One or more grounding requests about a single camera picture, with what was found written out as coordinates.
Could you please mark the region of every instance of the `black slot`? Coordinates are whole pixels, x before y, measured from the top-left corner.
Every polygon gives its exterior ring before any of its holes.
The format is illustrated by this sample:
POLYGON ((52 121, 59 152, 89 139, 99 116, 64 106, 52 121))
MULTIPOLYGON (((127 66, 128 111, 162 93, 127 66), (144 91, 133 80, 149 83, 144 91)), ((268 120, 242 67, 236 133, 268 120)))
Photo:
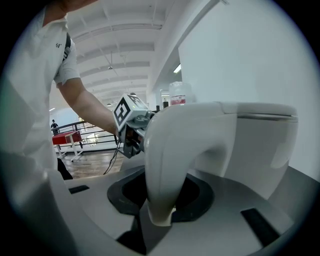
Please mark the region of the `black slot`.
POLYGON ((279 238, 279 234, 255 208, 243 210, 241 214, 263 247, 266 247, 279 238))
POLYGON ((71 194, 75 194, 75 193, 79 193, 81 191, 85 191, 85 190, 88 190, 89 187, 86 186, 86 185, 81 185, 81 186, 76 186, 76 187, 72 187, 72 188, 69 188, 69 191, 71 194))
POLYGON ((137 253, 147 255, 147 248, 142 234, 139 216, 135 216, 131 230, 122 234, 117 241, 137 253))
MULTIPOLYGON (((147 196, 144 168, 113 183, 107 190, 110 203, 120 213, 133 216, 139 215, 147 196)), ((197 220, 211 207, 214 197, 211 186, 188 173, 175 202, 176 211, 172 214, 171 221, 176 223, 197 220)))

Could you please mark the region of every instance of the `white bottle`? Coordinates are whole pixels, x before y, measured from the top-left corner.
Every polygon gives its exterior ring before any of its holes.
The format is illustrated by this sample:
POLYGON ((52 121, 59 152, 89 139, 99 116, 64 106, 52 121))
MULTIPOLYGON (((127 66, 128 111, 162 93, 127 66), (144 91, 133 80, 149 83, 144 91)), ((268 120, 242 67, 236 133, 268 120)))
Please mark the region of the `white bottle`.
POLYGON ((186 82, 170 83, 170 104, 188 104, 193 102, 193 93, 191 84, 186 82))

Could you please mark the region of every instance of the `ceiling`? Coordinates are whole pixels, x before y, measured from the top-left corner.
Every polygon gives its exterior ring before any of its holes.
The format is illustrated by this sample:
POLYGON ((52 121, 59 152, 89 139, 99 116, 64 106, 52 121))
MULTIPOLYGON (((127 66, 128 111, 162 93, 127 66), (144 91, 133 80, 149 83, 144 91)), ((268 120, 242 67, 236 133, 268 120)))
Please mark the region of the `ceiling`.
MULTIPOLYGON (((81 80, 104 105, 115 105, 123 93, 132 92, 146 101, 150 61, 173 3, 99 0, 68 13, 81 80)), ((50 107, 67 107, 57 89, 51 90, 50 107)))

